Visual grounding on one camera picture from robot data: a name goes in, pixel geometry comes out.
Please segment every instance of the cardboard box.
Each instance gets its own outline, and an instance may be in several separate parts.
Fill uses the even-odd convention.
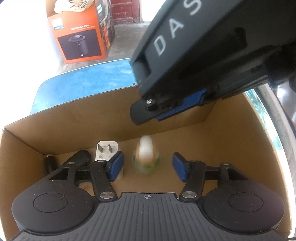
[[[107,58],[115,38],[110,0],[97,0],[83,12],[55,13],[46,0],[49,25],[66,64]]]
[[[19,231],[11,214],[12,201],[45,176],[45,155],[55,154],[62,164],[76,151],[87,149],[94,160],[101,140],[117,141],[124,153],[124,177],[112,183],[118,196],[122,192],[179,195],[184,183],[172,167],[174,152],[209,166],[229,162],[282,197],[286,210],[278,231],[290,233],[290,210],[279,161],[244,94],[136,126],[129,108],[138,99],[137,87],[117,89],[55,106],[5,127],[0,143],[0,217],[7,239]],[[161,156],[157,172],[151,176],[140,174],[132,165],[136,144],[144,134],[152,136]],[[206,181],[203,194],[216,185],[216,181]]]

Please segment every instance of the gray floor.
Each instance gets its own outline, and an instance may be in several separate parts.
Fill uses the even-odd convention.
[[[73,64],[65,64],[62,60],[57,74],[62,74],[70,70],[89,66],[92,64],[103,63],[106,61],[130,58],[142,35],[148,27],[148,23],[133,23],[115,25],[115,40],[112,44],[107,59],[91,60]]]

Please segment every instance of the wooden door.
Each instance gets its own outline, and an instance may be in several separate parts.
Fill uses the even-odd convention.
[[[140,0],[111,0],[114,24],[139,23]]]

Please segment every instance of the blue pad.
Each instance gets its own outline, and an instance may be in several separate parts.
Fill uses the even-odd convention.
[[[173,167],[180,181],[186,182],[189,174],[189,162],[178,152],[173,154]]]
[[[160,114],[156,117],[157,120],[161,121],[164,120],[172,115],[176,115],[182,111],[188,110],[196,105],[199,104],[200,99],[202,97],[202,95],[207,92],[206,89],[198,91],[192,95],[187,96],[184,100],[183,100],[183,104],[180,106],[177,106],[163,114]]]
[[[112,166],[111,166],[111,169],[109,172],[109,181],[111,181],[111,182],[116,180],[116,178],[117,178],[117,176],[124,164],[124,157],[123,157],[122,152],[120,152],[119,155],[113,156],[112,158],[115,158],[115,160],[112,160]]]

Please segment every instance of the blue table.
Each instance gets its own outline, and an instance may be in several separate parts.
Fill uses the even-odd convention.
[[[48,79],[39,87],[30,114],[75,99],[135,85],[129,60],[95,64]]]

